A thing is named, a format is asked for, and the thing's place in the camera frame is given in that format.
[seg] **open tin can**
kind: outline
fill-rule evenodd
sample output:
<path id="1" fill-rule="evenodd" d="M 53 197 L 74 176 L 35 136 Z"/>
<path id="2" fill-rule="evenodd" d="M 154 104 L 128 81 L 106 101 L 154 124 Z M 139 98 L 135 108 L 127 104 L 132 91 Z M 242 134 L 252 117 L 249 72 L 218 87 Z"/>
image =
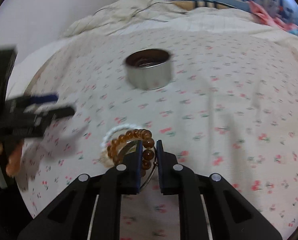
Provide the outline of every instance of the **open tin can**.
<path id="1" fill-rule="evenodd" d="M 163 49 L 145 49 L 125 59 L 128 81 L 136 88 L 152 90 L 172 80 L 171 55 Z"/>

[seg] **amber bead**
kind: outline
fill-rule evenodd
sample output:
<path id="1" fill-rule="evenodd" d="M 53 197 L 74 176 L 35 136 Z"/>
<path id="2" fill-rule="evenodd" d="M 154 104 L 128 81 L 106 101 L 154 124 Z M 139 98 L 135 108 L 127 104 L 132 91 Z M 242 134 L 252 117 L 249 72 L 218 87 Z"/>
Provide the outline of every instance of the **amber bead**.
<path id="1" fill-rule="evenodd" d="M 134 130 L 132 130 L 132 136 L 134 137 L 134 138 L 138 138 L 138 129 L 134 129 Z"/>
<path id="2" fill-rule="evenodd" d="M 139 138 L 141 138 L 141 133 L 142 133 L 143 130 L 145 130 L 145 129 L 138 130 L 137 135 L 138 135 Z"/>
<path id="3" fill-rule="evenodd" d="M 125 141 L 126 141 L 125 135 L 124 134 L 119 135 L 118 142 L 119 143 L 124 143 Z"/>
<path id="4" fill-rule="evenodd" d="M 115 163 L 116 164 L 116 162 L 118 161 L 118 156 L 113 156 L 113 163 Z"/>
<path id="5" fill-rule="evenodd" d="M 154 147 L 154 140 L 152 138 L 145 138 L 142 142 L 144 148 L 151 149 Z"/>
<path id="6" fill-rule="evenodd" d="M 117 156 L 117 151 L 116 151 L 116 148 L 114 147 L 114 148 L 111 148 L 111 158 L 114 158 L 114 156 Z"/>
<path id="7" fill-rule="evenodd" d="M 146 175 L 146 171 L 145 170 L 141 170 L 140 171 L 140 175 L 141 175 L 141 177 L 144 177 Z"/>
<path id="8" fill-rule="evenodd" d="M 109 156 L 109 158 L 111 158 L 111 154 L 112 154 L 112 152 L 111 152 L 111 145 L 109 145 L 108 147 L 107 147 L 107 152 L 108 152 L 108 156 Z"/>
<path id="9" fill-rule="evenodd" d="M 118 139 L 112 139 L 111 140 L 111 146 L 116 147 L 119 144 Z"/>
<path id="10" fill-rule="evenodd" d="M 151 162 L 146 161 L 146 160 L 142 160 L 142 169 L 143 170 L 148 170 L 150 168 L 151 168 Z"/>
<path id="11" fill-rule="evenodd" d="M 152 133 L 149 130 L 144 130 L 141 133 L 141 138 L 145 139 L 145 138 L 151 138 L 152 137 Z"/>
<path id="12" fill-rule="evenodd" d="M 126 133 L 125 133 L 125 138 L 127 139 L 127 140 L 130 140 L 130 139 L 132 139 L 132 137 L 133 137 L 133 135 L 132 135 L 132 131 L 127 131 Z"/>
<path id="13" fill-rule="evenodd" d="M 154 158 L 154 152 L 152 150 L 150 150 L 150 149 L 146 149 L 146 150 L 143 151 L 142 157 L 146 161 L 151 161 Z"/>
<path id="14" fill-rule="evenodd" d="M 116 157 L 116 161 L 114 161 L 115 165 L 119 165 L 122 163 L 123 160 L 121 160 L 121 158 L 119 158 L 118 156 Z"/>

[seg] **amber bead bracelet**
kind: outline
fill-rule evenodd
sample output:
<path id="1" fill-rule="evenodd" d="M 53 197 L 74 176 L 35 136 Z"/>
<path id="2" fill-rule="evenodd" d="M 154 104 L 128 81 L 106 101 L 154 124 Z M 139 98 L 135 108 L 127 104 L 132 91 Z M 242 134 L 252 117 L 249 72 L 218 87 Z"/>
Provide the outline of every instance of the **amber bead bracelet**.
<path id="1" fill-rule="evenodd" d="M 153 152 L 154 140 L 152 139 L 152 133 L 146 129 L 134 129 L 128 130 L 125 134 L 119 135 L 118 138 L 111 140 L 111 144 L 107 147 L 108 157 L 113 160 L 115 165 L 120 163 L 118 158 L 118 150 L 126 145 L 127 142 L 134 140 L 142 140 L 142 145 L 145 150 L 142 153 L 142 170 L 141 176 L 145 176 L 146 170 L 150 169 L 152 164 L 151 160 L 154 159 L 155 153 Z"/>

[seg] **bed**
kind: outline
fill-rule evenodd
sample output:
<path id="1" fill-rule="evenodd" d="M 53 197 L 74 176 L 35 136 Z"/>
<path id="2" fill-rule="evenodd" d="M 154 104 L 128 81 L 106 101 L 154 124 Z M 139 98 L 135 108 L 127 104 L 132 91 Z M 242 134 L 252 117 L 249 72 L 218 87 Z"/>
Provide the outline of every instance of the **bed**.
<path id="1" fill-rule="evenodd" d="M 57 92 L 58 104 L 77 107 L 42 141 L 26 140 L 16 180 L 33 217 L 79 174 L 104 173 L 102 137 L 132 123 L 196 173 L 220 173 L 289 238 L 298 226 L 298 37 L 224 7 L 121 0 L 14 68 L 9 97 Z M 154 47 L 172 52 L 174 81 L 135 90 L 122 62 Z M 123 197 L 121 239 L 179 238 L 177 200 L 157 183 Z"/>

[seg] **pink fabric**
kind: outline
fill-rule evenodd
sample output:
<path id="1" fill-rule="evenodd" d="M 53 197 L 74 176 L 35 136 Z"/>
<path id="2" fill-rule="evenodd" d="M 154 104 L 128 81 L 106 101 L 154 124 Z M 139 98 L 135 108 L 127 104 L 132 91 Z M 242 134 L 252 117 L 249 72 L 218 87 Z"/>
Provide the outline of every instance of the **pink fabric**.
<path id="1" fill-rule="evenodd" d="M 279 27 L 284 31 L 290 31 L 294 29 L 298 29 L 298 26 L 293 23 L 286 24 L 278 17 L 272 18 L 267 13 L 267 11 L 259 4 L 255 3 L 254 1 L 249 2 L 251 12 L 257 15 L 260 18 L 262 24 L 266 24 L 272 27 Z"/>

